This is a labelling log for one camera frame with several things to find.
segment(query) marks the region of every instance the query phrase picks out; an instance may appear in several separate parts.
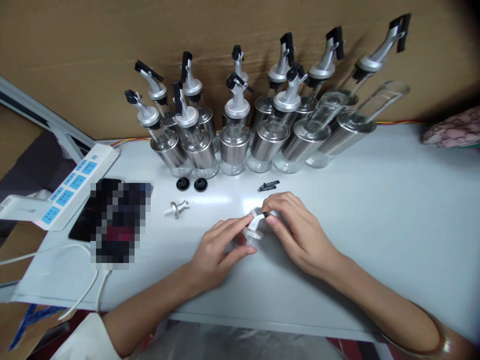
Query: charging cable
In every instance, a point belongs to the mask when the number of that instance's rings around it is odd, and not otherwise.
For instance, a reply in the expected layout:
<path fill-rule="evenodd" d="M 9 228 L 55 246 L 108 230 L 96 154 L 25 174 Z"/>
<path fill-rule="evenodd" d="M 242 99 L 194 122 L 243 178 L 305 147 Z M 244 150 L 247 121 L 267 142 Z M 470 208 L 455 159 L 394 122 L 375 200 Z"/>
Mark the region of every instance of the charging cable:
<path fill-rule="evenodd" d="M 102 290 L 104 289 L 105 282 L 107 281 L 107 278 L 109 277 L 111 272 L 112 272 L 112 270 L 102 270 L 101 271 L 100 289 L 98 289 L 98 293 L 96 294 L 96 300 L 95 300 L 95 311 L 97 313 L 100 313 L 100 298 L 102 297 Z"/>
<path fill-rule="evenodd" d="M 90 258 L 90 249 L 88 247 L 86 247 L 85 245 L 81 245 L 81 244 L 77 244 L 77 243 L 73 243 L 73 244 L 68 244 L 68 245 L 62 245 L 62 246 L 57 246 L 57 247 L 52 247 L 52 248 L 49 248 L 49 249 L 45 249 L 45 250 L 40 250 L 40 251 L 37 251 L 37 252 L 33 252 L 33 253 L 30 253 L 30 254 L 27 254 L 27 255 L 23 255 L 23 256 L 19 256 L 19 257 L 15 257 L 15 258 L 12 258 L 10 260 L 4 260 L 4 261 L 0 261 L 0 266 L 1 265 L 6 265 L 6 264 L 11 264 L 11 263 L 15 263 L 17 261 L 20 261 L 20 260 L 23 260 L 23 259 L 28 259 L 28 258 L 32 258 L 34 257 L 35 255 L 37 254 L 41 254 L 41 253 L 46 253 L 46 252 L 49 252 L 49 251 L 52 251 L 52 250 L 57 250 L 57 249 L 64 249 L 64 248 L 73 248 L 73 247 L 79 247 L 81 248 L 83 251 L 86 252 L 86 254 L 88 255 L 88 257 Z M 105 285 L 105 281 L 107 280 L 107 277 L 110 275 L 112 271 L 111 270 L 103 270 L 102 271 L 102 279 L 101 279 L 101 284 L 100 284 L 100 289 L 98 289 L 98 294 L 96 296 L 96 301 L 95 301 L 95 308 L 96 308 L 96 311 L 99 312 L 100 311 L 100 296 L 102 295 L 102 289 Z M 95 281 L 97 280 L 97 278 L 99 277 L 99 271 L 98 270 L 95 270 L 95 274 L 93 275 L 93 279 L 91 280 L 90 284 L 88 285 L 88 287 L 86 288 L 86 290 L 83 292 L 83 294 L 80 296 L 80 298 L 76 301 L 75 304 L 73 304 L 73 306 L 71 308 L 69 308 L 66 312 L 64 312 L 59 318 L 58 320 L 63 320 L 65 319 L 68 315 L 70 315 L 70 313 L 75 310 L 77 308 L 77 306 L 82 302 L 82 300 L 84 299 L 84 297 L 88 294 L 88 292 L 90 291 L 90 289 L 92 288 L 92 286 L 94 285 Z"/>

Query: black plastic clip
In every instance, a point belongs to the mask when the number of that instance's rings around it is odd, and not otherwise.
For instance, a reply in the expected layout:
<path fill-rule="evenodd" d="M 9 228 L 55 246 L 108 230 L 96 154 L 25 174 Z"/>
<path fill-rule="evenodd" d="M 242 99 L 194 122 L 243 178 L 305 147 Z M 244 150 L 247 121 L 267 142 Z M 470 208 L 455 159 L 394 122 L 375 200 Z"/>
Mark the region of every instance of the black plastic clip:
<path fill-rule="evenodd" d="M 175 115 L 177 116 L 182 116 L 182 101 L 181 99 L 181 94 L 180 94 L 180 89 L 183 88 L 183 84 L 180 81 L 174 81 L 173 82 L 173 94 L 175 97 Z"/>
<path fill-rule="evenodd" d="M 342 35 L 342 27 L 337 26 L 334 27 L 332 30 L 330 30 L 326 34 L 326 40 L 330 40 L 333 38 L 333 43 L 338 43 L 337 48 L 334 50 L 336 52 L 336 59 L 337 60 L 342 60 L 345 57 L 344 54 L 344 38 Z"/>
<path fill-rule="evenodd" d="M 242 53 L 242 48 L 240 45 L 235 45 L 233 47 L 233 51 L 231 52 L 231 58 L 235 61 L 237 61 L 240 58 L 240 54 Z"/>
<path fill-rule="evenodd" d="M 396 44 L 396 52 L 401 53 L 405 50 L 405 42 L 407 41 L 407 34 L 409 33 L 410 18 L 412 14 L 407 13 L 399 17 L 400 19 L 400 28 L 399 33 L 405 33 Z"/>
<path fill-rule="evenodd" d="M 225 82 L 226 87 L 229 88 L 230 90 L 232 90 L 235 87 L 235 84 L 236 84 L 236 82 L 234 81 L 235 79 L 238 80 L 238 82 L 240 83 L 240 86 L 245 85 L 245 81 L 243 81 L 242 78 L 238 76 L 236 72 L 232 72 Z M 251 93 L 254 92 L 254 90 L 248 85 L 246 89 Z"/>
<path fill-rule="evenodd" d="M 125 91 L 126 100 L 129 104 L 136 105 L 139 103 L 139 98 L 137 94 L 132 90 Z"/>
<path fill-rule="evenodd" d="M 278 184 L 280 184 L 280 181 L 278 180 L 263 183 L 263 185 L 260 185 L 260 188 L 258 189 L 258 191 L 262 192 L 262 191 L 268 191 L 268 190 L 275 190 L 277 188 L 275 185 L 278 185 Z"/>
<path fill-rule="evenodd" d="M 183 58 L 181 60 L 181 75 L 180 75 L 180 81 L 182 83 L 187 81 L 187 65 L 189 63 L 189 60 L 191 61 L 192 58 L 193 56 L 189 51 L 183 52 Z"/>
<path fill-rule="evenodd" d="M 305 70 L 299 63 L 293 64 L 293 66 L 286 73 L 286 79 L 288 81 L 294 80 L 296 77 L 303 78 L 305 76 Z"/>
<path fill-rule="evenodd" d="M 280 44 L 286 44 L 286 49 L 288 50 L 288 55 L 286 58 L 288 59 L 288 65 L 291 67 L 295 64 L 295 56 L 294 56 L 294 38 L 292 32 L 287 32 L 280 38 Z"/>
<path fill-rule="evenodd" d="M 140 72 L 140 70 L 143 70 L 144 72 L 151 73 L 151 76 L 157 79 L 159 82 L 162 82 L 164 80 L 163 76 L 158 75 L 151 67 L 148 67 L 145 65 L 143 62 L 140 60 L 137 60 L 135 63 L 135 71 Z"/>

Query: right hand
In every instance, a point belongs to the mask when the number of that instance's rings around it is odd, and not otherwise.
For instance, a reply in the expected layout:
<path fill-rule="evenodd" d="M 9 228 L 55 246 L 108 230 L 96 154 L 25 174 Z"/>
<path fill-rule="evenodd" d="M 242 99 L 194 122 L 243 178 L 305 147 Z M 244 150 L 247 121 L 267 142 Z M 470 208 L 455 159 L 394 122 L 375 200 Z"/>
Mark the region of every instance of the right hand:
<path fill-rule="evenodd" d="M 262 212 L 276 210 L 288 222 L 288 227 L 275 215 L 266 222 L 280 239 L 286 253 L 300 269 L 324 279 L 337 265 L 341 254 L 325 235 L 318 219 L 291 192 L 270 195 L 263 201 Z"/>

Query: finger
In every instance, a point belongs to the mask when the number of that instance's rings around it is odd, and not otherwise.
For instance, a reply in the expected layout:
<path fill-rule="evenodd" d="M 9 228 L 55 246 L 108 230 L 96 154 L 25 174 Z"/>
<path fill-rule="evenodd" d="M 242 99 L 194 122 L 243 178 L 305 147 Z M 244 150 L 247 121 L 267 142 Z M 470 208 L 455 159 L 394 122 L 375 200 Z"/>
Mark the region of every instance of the finger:
<path fill-rule="evenodd" d="M 252 246 L 239 246 L 228 253 L 227 256 L 220 262 L 219 267 L 224 271 L 230 271 L 235 264 L 248 255 L 253 255 L 257 249 Z"/>
<path fill-rule="evenodd" d="M 225 220 L 224 222 L 222 222 L 221 224 L 219 224 L 218 226 L 216 226 L 214 229 L 211 229 L 210 230 L 210 235 L 214 238 L 216 236 L 218 236 L 220 233 L 222 233 L 230 224 L 233 224 L 234 222 L 236 222 L 238 219 L 237 218 L 231 218 L 231 219 L 228 219 L 228 220 Z"/>
<path fill-rule="evenodd" d="M 222 250 L 225 249 L 227 244 L 233 240 L 235 235 L 242 231 L 250 222 L 252 222 L 254 216 L 250 213 L 244 217 L 237 219 L 237 221 L 232 222 L 228 225 L 225 230 L 219 236 L 219 243 L 222 246 Z"/>
<path fill-rule="evenodd" d="M 300 206 L 293 203 L 293 201 L 289 198 L 281 196 L 269 196 L 263 201 L 261 211 L 263 213 L 269 213 L 272 210 L 279 211 L 290 225 L 296 224 L 301 221 L 302 217 L 300 211 L 304 211 Z"/>
<path fill-rule="evenodd" d="M 302 208 L 306 209 L 305 207 L 305 204 L 302 202 L 302 200 L 300 200 L 300 198 L 298 196 L 295 196 L 292 192 L 290 191 L 287 191 L 287 192 L 284 192 L 284 194 L 289 197 L 290 199 L 292 199 L 296 204 L 300 205 Z"/>
<path fill-rule="evenodd" d="M 295 241 L 290 230 L 278 217 L 276 217 L 275 215 L 269 215 L 265 218 L 265 220 L 268 225 L 270 225 L 275 234 L 278 236 L 287 252 L 293 251 L 300 247 Z"/>
<path fill-rule="evenodd" d="M 304 205 L 304 203 L 297 197 L 295 196 L 292 192 L 286 191 L 286 192 L 279 192 L 276 194 L 272 194 L 271 197 L 275 197 L 277 199 L 285 199 L 291 201 L 294 205 L 298 205 L 303 209 L 307 209 Z"/>
<path fill-rule="evenodd" d="M 220 220 L 215 225 L 213 225 L 210 230 L 213 230 L 213 229 L 217 228 L 219 225 L 223 224 L 224 222 L 225 222 L 224 220 Z"/>

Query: cardboard wall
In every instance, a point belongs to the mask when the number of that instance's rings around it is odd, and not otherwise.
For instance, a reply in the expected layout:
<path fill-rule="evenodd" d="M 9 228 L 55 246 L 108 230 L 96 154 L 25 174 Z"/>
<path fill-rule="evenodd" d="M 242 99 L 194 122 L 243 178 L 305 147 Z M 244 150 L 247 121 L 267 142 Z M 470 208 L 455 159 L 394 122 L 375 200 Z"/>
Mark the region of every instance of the cardboard wall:
<path fill-rule="evenodd" d="M 410 95 L 381 116 L 394 121 L 430 117 L 480 91 L 476 28 L 460 1 L 24 0 L 0 7 L 0 75 L 97 140 L 147 135 L 124 96 L 133 89 L 147 97 L 137 59 L 171 87 L 189 50 L 218 127 L 235 44 L 245 51 L 253 100 L 266 90 L 285 32 L 293 32 L 296 60 L 307 69 L 320 59 L 325 34 L 342 25 L 346 58 L 332 87 L 377 48 L 389 21 L 408 12 L 406 50 L 392 51 L 360 96 L 386 80 L 410 85 Z"/>
<path fill-rule="evenodd" d="M 0 180 L 42 131 L 40 126 L 0 104 Z"/>

